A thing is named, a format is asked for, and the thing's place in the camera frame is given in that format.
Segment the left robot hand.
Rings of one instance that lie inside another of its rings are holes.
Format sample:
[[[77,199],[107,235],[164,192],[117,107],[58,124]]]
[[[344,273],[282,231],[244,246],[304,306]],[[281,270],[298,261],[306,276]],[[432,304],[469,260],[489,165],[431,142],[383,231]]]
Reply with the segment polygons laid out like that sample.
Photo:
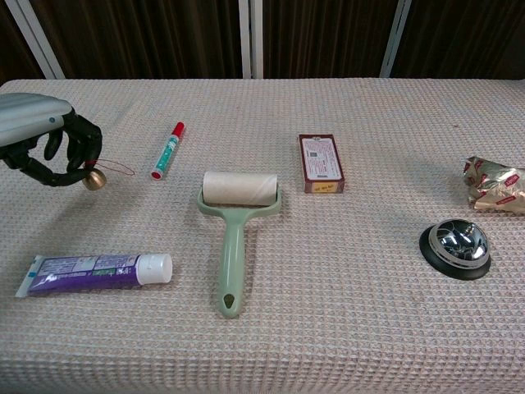
[[[43,156],[51,160],[68,137],[64,173],[56,173],[30,157],[39,138],[46,135]],[[79,181],[88,190],[99,190],[106,177],[95,167],[103,146],[101,129],[77,114],[59,98],[42,94],[10,93],[1,95],[1,160],[45,186],[70,186]]]

